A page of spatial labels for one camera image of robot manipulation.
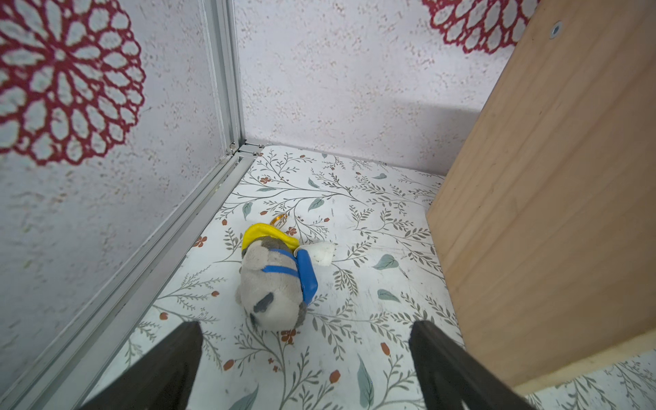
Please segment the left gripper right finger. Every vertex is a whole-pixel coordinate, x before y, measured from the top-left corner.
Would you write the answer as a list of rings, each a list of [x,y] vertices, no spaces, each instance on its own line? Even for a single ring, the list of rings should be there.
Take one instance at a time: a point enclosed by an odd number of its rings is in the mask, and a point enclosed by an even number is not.
[[[408,345],[428,409],[531,408],[432,322],[414,322]]]

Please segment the small toy figure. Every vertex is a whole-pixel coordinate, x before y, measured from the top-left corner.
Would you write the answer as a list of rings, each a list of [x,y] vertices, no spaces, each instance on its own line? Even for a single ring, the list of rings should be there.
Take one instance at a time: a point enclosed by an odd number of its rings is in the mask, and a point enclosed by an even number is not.
[[[249,227],[236,298],[251,325],[272,332],[301,326],[319,290],[315,270],[331,266],[335,250],[331,242],[301,244],[271,224]]]

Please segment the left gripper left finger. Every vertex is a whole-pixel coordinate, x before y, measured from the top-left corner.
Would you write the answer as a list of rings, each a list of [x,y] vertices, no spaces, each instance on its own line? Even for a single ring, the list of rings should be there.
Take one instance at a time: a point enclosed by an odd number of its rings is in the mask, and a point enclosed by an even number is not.
[[[83,409],[186,409],[203,353],[200,323],[180,324]]]

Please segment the wooden two-tier shelf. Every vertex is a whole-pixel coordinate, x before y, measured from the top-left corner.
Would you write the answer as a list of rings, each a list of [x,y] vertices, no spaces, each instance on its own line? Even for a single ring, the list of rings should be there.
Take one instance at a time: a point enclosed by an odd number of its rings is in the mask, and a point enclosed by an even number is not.
[[[654,2],[541,2],[427,219],[468,352],[519,394],[652,349]]]

